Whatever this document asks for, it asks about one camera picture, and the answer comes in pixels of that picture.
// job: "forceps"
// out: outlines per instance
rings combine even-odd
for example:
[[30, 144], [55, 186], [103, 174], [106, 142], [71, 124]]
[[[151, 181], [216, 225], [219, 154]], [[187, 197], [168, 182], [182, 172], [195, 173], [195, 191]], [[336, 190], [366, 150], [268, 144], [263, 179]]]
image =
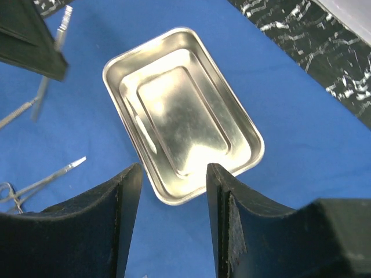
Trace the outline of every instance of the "forceps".
[[[9, 190], [9, 193], [5, 197], [0, 197], [0, 203], [4, 203], [4, 202], [7, 202], [9, 200], [13, 200], [16, 205], [14, 207], [12, 207], [11, 209], [9, 209], [7, 211], [7, 213], [10, 213], [10, 212], [15, 211], [15, 210], [18, 210], [19, 213], [23, 213], [22, 204], [28, 198], [30, 198], [31, 196], [33, 196], [34, 194], [39, 192], [42, 188], [44, 188], [45, 185], [47, 185], [51, 181], [55, 180], [56, 178], [59, 178], [61, 175], [64, 175], [65, 173], [69, 172], [73, 168], [79, 166], [85, 160], [86, 160], [86, 156], [68, 164], [67, 166], [63, 167], [62, 169], [60, 169], [56, 172], [54, 172], [50, 176], [48, 176], [48, 177], [46, 177], [46, 178], [44, 178], [44, 179], [42, 179], [42, 180], [40, 180], [40, 181], [38, 181], [34, 184], [31, 184], [30, 186], [28, 186], [26, 188], [23, 188], [23, 189], [19, 190], [18, 192], [14, 191], [13, 186], [9, 182], [1, 183], [0, 184], [0, 194], [1, 194], [2, 191], [7, 190], [7, 189]], [[21, 200], [19, 199], [19, 197], [21, 195], [23, 195], [23, 194], [25, 194], [29, 191], [32, 191], [32, 190], [34, 190], [34, 191], [31, 192], [28, 196], [26, 196], [25, 198], [23, 198]]]

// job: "silver tray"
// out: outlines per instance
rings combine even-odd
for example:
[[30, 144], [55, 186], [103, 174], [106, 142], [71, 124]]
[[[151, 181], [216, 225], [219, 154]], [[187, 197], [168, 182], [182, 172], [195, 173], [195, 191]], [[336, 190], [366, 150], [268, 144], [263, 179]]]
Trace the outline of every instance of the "silver tray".
[[176, 28], [110, 60], [103, 80], [157, 197], [206, 190], [206, 167], [255, 166], [264, 142], [198, 35]]

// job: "blue tablecloth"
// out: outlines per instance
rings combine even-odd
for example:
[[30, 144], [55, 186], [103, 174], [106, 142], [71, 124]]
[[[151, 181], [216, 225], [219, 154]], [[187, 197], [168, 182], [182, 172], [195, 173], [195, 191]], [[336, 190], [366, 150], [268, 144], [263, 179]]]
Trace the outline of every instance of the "blue tablecloth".
[[[371, 197], [371, 132], [226, 0], [73, 3], [64, 83], [51, 82], [37, 123], [30, 111], [0, 130], [0, 181], [17, 190], [82, 156], [87, 161], [25, 203], [41, 211], [110, 179], [139, 159], [101, 78], [105, 63], [167, 30], [195, 30], [265, 141], [238, 178], [287, 206], [318, 197]], [[56, 30], [61, 12], [48, 19]], [[0, 65], [0, 117], [41, 77]], [[145, 175], [126, 277], [215, 277], [206, 195], [171, 207]]]

